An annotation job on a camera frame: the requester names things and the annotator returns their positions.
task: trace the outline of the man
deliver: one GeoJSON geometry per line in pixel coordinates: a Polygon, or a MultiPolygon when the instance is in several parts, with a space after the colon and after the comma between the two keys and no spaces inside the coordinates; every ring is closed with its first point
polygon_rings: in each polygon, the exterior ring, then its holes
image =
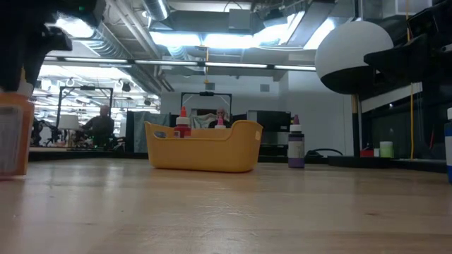
{"type": "Polygon", "coordinates": [[[226,126],[226,128],[231,128],[231,124],[229,121],[225,120],[226,111],[223,108],[217,109],[217,120],[209,123],[209,128],[215,128],[215,126],[218,124],[218,119],[221,117],[223,118],[223,124],[226,126]]]}
{"type": "Polygon", "coordinates": [[[88,135],[94,136],[94,144],[103,146],[108,143],[114,130],[114,120],[108,116],[110,108],[106,105],[100,107],[100,115],[89,120],[82,129],[88,135]]]}

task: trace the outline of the glue bottle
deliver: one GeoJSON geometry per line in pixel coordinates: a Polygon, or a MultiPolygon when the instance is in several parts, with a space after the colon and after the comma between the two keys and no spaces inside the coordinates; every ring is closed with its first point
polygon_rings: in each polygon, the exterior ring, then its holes
{"type": "Polygon", "coordinates": [[[0,92],[0,176],[25,175],[35,106],[22,69],[17,92],[0,92]]]}
{"type": "Polygon", "coordinates": [[[224,129],[224,128],[226,128],[226,126],[225,126],[225,122],[224,122],[224,120],[223,120],[223,117],[219,117],[218,118],[218,123],[217,123],[217,125],[215,126],[215,128],[217,128],[217,129],[224,129]]]}
{"type": "Polygon", "coordinates": [[[302,126],[299,124],[298,115],[295,115],[294,122],[290,126],[289,149],[287,150],[290,168],[304,168],[304,134],[302,126]]]}
{"type": "Polygon", "coordinates": [[[176,127],[174,128],[175,138],[190,138],[191,128],[190,119],[186,117],[185,106],[182,106],[181,115],[176,118],[176,127]]]}

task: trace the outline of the black and white ball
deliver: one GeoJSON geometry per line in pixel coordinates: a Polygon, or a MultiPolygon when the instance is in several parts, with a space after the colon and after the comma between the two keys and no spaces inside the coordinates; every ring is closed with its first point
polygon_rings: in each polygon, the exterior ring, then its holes
{"type": "Polygon", "coordinates": [[[334,92],[356,94],[374,78],[364,56],[392,48],[393,41],[382,27],[366,21],[346,23],[331,31],[317,49],[317,75],[334,92]]]}

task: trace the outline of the red object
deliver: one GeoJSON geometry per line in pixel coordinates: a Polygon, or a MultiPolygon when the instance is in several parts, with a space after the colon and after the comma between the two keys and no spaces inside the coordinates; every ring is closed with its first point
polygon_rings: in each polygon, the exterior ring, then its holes
{"type": "Polygon", "coordinates": [[[374,151],[373,150],[361,150],[360,154],[361,154],[361,157],[373,157],[374,151]]]}
{"type": "Polygon", "coordinates": [[[182,106],[181,115],[176,119],[176,124],[174,128],[175,138],[188,138],[191,136],[190,119],[186,117],[185,106],[182,106]]]}
{"type": "Polygon", "coordinates": [[[179,117],[186,117],[186,109],[185,106],[182,106],[181,115],[179,117]]]}
{"type": "Polygon", "coordinates": [[[225,122],[223,121],[223,117],[218,118],[218,124],[217,125],[225,125],[225,122]]]}

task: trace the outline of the blue object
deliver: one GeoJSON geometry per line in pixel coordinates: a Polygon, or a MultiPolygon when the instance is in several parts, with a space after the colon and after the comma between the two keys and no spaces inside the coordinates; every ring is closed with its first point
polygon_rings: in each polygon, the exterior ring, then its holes
{"type": "Polygon", "coordinates": [[[446,123],[444,125],[444,136],[444,142],[446,144],[447,175],[449,183],[452,184],[452,123],[446,123]]]}

